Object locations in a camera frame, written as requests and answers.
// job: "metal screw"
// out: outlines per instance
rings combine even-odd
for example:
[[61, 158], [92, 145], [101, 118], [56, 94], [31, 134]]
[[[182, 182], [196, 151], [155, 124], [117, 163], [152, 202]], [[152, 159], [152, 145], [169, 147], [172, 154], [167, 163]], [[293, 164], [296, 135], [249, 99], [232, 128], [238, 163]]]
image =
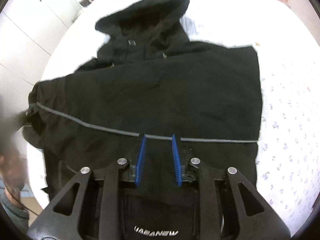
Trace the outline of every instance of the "metal screw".
[[229, 167], [229, 168], [228, 168], [228, 172], [229, 172], [230, 174], [236, 174], [236, 173], [237, 173], [237, 169], [236, 169], [235, 167]]
[[192, 158], [192, 159], [190, 160], [190, 162], [191, 162], [193, 165], [198, 165], [198, 164], [201, 162], [201, 160], [200, 160], [199, 158]]
[[82, 174], [87, 174], [89, 171], [90, 171], [90, 168], [89, 168], [89, 167], [83, 167], [83, 168], [81, 168], [81, 170], [80, 170], [80, 172], [81, 172]]
[[120, 159], [118, 159], [118, 164], [120, 164], [120, 165], [125, 165], [126, 163], [127, 163], [127, 159], [126, 158], [120, 158]]

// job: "black fabric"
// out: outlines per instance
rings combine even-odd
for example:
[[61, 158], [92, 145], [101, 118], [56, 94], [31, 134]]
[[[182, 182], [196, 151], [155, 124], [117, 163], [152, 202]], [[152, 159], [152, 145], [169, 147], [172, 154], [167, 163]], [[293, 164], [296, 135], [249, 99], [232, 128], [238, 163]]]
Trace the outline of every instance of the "black fabric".
[[[59, 176], [64, 180], [72, 176], [63, 170], [59, 175], [59, 161], [76, 171], [83, 166], [103, 168], [123, 157], [137, 138], [84, 127], [35, 106], [37, 102], [113, 129], [187, 138], [258, 139], [262, 98], [255, 50], [190, 42], [179, 22], [188, 4], [189, 0], [143, 0], [100, 19], [96, 30], [111, 39], [97, 58], [73, 74], [34, 86], [29, 95], [33, 127], [25, 127], [24, 136], [44, 149], [51, 196], [59, 190]], [[175, 182], [171, 142], [147, 142], [135, 201], [157, 202], [158, 213], [166, 205], [174, 211], [174, 205], [181, 203], [181, 195], [174, 192], [181, 189]], [[183, 147], [213, 167], [235, 166], [256, 184], [256, 143], [183, 142]], [[145, 214], [143, 205], [139, 210]], [[159, 222], [150, 229], [175, 230], [165, 226]]]

